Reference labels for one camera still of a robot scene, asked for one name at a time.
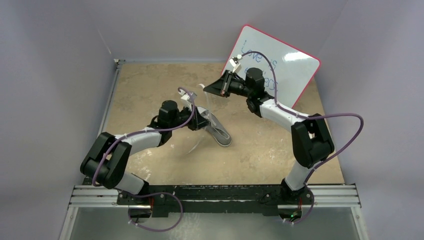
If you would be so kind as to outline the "white shoelace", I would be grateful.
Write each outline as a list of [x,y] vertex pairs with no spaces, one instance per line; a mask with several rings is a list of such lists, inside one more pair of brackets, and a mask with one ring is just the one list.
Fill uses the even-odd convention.
[[[181,100],[183,102],[183,105],[187,108],[189,108],[191,111],[193,110],[193,103],[194,103],[194,99],[196,98],[196,93],[194,91],[189,91],[184,92],[184,95],[181,96]],[[186,153],[187,155],[190,154],[192,151],[194,151],[196,149],[196,147],[202,142],[202,140],[205,138],[206,133],[210,133],[209,132],[209,127],[215,126],[215,122],[212,120],[212,113],[205,107],[202,106],[195,106],[198,113],[200,114],[201,117],[205,118],[208,125],[200,128],[199,130],[201,130],[202,133],[198,134],[198,138],[197,138],[197,142],[194,144],[194,146]]]

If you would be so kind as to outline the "grey canvas sneaker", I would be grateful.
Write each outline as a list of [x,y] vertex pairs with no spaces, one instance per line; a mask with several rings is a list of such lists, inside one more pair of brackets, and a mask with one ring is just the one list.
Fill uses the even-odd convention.
[[211,112],[211,114],[212,114],[211,118],[214,121],[215,125],[212,126],[212,123],[210,124],[210,127],[208,129],[209,134],[215,139],[215,141],[220,146],[228,147],[232,143],[231,135],[225,129],[225,127],[222,125],[222,123],[218,120],[218,118],[212,112]]

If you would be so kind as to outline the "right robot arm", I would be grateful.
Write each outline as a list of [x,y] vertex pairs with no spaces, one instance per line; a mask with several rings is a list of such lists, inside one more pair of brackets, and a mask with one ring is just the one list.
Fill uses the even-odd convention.
[[203,91],[220,97],[236,94],[246,98],[251,113],[268,119],[291,134],[295,163],[281,181],[280,196],[288,204],[300,198],[313,168],[334,152],[335,146],[327,124],[320,114],[303,115],[276,103],[276,98],[265,90],[263,71],[256,67],[247,70],[245,78],[225,70],[223,75]]

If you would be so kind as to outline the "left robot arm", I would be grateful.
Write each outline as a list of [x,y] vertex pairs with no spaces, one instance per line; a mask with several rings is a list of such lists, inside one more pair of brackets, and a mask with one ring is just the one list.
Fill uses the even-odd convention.
[[126,171],[129,157],[164,145],[179,128],[197,131],[210,125],[199,107],[191,105],[179,110],[175,101],[166,100],[144,129],[122,135],[102,132],[82,161],[80,172],[91,178],[93,184],[125,191],[132,201],[142,205],[149,199],[149,183]]

